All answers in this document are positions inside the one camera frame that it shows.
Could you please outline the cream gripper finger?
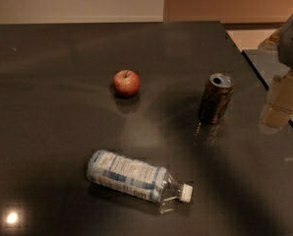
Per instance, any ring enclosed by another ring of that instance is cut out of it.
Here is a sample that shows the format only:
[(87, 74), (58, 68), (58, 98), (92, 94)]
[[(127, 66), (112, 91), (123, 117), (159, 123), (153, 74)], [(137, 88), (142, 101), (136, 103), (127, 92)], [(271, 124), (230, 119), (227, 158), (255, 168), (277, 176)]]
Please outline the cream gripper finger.
[(284, 127), (293, 116), (293, 70), (284, 76), (274, 76), (266, 95), (260, 116), (259, 129), (273, 135)]

